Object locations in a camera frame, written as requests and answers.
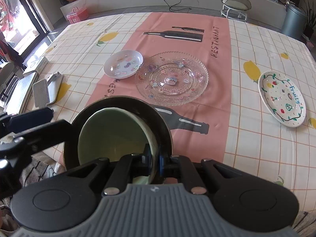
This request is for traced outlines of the small white sticker dish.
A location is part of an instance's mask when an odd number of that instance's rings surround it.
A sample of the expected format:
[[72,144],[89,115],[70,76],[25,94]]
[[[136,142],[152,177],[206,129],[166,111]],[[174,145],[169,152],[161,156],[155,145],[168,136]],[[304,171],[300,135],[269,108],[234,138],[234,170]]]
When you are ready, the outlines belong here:
[[135,50],[122,50],[111,55],[103,66],[104,74],[113,79],[126,79],[138,71],[144,58]]

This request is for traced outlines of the checked pink tablecloth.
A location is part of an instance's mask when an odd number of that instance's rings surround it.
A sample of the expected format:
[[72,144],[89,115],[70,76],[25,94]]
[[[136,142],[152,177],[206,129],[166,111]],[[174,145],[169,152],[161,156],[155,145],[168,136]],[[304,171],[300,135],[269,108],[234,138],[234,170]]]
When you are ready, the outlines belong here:
[[315,60],[298,40],[236,20],[127,13],[69,25],[36,57],[62,73],[54,118],[132,96],[155,106],[176,154],[292,191],[315,211]]

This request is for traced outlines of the pink storage box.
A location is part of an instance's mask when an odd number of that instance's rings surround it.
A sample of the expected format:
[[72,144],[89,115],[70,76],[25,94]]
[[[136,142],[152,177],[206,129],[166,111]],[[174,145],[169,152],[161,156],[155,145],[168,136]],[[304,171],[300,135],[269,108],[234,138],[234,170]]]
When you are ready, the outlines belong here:
[[88,17],[89,13],[86,8],[78,9],[77,7],[73,8],[72,11],[66,15],[66,18],[70,24],[82,22],[86,20]]

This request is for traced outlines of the white fruit pattern plate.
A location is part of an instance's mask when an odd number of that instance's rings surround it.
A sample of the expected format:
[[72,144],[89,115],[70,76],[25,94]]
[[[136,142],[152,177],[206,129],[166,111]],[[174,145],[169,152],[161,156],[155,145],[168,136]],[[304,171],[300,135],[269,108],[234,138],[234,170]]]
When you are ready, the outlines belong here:
[[264,72],[258,79],[260,97],[272,114],[283,125],[297,128],[306,119],[306,105],[299,88],[289,76]]

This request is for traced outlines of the potted green plant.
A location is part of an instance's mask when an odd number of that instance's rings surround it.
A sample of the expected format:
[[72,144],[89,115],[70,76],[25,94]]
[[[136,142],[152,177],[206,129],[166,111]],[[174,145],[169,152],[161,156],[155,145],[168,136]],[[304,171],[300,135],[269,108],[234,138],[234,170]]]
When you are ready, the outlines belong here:
[[300,0],[299,8],[307,16],[307,21],[304,29],[304,35],[310,39],[314,34],[315,29],[315,2],[313,0]]

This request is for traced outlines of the green ceramic bowl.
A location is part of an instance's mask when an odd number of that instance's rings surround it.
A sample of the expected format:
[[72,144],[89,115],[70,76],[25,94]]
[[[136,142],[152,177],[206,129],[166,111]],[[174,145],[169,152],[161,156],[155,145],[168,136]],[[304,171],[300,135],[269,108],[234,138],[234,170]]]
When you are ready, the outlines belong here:
[[136,184],[149,184],[155,173],[159,152],[158,142],[150,127],[137,115],[120,108],[105,108],[85,122],[78,140],[81,165],[101,157],[117,162],[124,155],[143,153],[145,145],[151,150],[150,175],[133,179]]

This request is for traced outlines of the white round stool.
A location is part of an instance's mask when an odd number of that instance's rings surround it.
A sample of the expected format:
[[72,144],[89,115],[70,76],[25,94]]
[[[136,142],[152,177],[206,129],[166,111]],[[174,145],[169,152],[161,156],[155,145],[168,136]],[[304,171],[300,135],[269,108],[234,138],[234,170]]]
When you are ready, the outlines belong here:
[[247,12],[252,9],[249,0],[221,0],[221,2],[221,16],[241,22],[247,21]]

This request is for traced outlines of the grey trash can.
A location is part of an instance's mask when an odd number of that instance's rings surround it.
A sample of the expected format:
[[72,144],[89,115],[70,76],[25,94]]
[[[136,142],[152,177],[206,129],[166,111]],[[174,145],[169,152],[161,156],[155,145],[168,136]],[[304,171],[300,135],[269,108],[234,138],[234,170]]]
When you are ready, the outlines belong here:
[[281,33],[299,40],[305,29],[308,16],[302,9],[292,4],[286,7],[286,11],[287,14],[283,22]]

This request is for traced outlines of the orange steel bowl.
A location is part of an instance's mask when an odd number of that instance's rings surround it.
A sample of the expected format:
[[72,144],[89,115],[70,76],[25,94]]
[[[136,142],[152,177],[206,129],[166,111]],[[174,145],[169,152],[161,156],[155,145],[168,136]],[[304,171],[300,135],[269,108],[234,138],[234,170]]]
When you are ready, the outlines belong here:
[[150,145],[153,164],[172,154],[170,130],[152,105],[129,96],[113,96],[90,104],[72,122],[64,144],[67,170],[100,157],[115,162],[142,153]]

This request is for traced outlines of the clear glass plate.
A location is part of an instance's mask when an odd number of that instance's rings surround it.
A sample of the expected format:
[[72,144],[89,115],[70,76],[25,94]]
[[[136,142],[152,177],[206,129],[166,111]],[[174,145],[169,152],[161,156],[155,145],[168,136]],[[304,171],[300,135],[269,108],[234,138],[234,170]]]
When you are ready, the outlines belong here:
[[202,95],[208,80],[208,71],[198,58],[169,51],[144,60],[135,75],[135,86],[151,104],[180,106]]

